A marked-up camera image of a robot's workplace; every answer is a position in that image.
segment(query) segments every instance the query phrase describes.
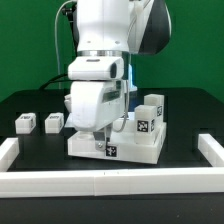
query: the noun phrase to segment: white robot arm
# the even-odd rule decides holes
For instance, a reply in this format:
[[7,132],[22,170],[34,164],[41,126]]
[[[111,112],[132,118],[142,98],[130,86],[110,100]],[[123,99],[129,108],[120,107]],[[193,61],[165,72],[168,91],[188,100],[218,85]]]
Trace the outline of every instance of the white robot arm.
[[95,132],[124,114],[130,54],[159,52],[171,23],[164,0],[78,0],[74,21],[72,120],[77,131]]

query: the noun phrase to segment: black tabletop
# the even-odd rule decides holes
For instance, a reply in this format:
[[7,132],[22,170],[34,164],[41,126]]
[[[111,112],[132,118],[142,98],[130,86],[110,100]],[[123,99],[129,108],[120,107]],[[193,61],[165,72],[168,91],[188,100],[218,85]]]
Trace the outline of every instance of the black tabletop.
[[[131,97],[130,111],[143,104],[144,95],[165,95],[167,136],[156,165],[78,158],[67,155],[67,139],[75,130],[45,134],[50,113],[68,112],[67,90],[26,90],[0,103],[0,143],[19,137],[20,154],[9,172],[44,170],[142,169],[208,167],[197,149],[198,134],[210,133],[224,142],[224,104],[201,89],[139,89]],[[34,112],[37,127],[29,135],[16,135],[15,120]],[[220,223],[224,194],[128,195],[0,199],[2,223]]]

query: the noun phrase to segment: white box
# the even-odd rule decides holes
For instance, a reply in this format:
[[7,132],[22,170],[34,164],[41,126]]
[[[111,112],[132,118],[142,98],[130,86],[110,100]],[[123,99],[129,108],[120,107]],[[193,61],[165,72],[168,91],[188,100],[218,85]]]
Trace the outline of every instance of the white box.
[[158,132],[164,118],[164,95],[150,94],[144,97],[144,105],[156,106],[157,117],[156,117],[156,132]]
[[141,105],[135,108],[135,143],[144,145],[154,144],[156,138],[156,117],[156,106]]
[[17,134],[30,134],[36,127],[36,115],[34,113],[21,114],[15,121]]
[[51,113],[45,120],[46,133],[59,133],[64,126],[63,113]]

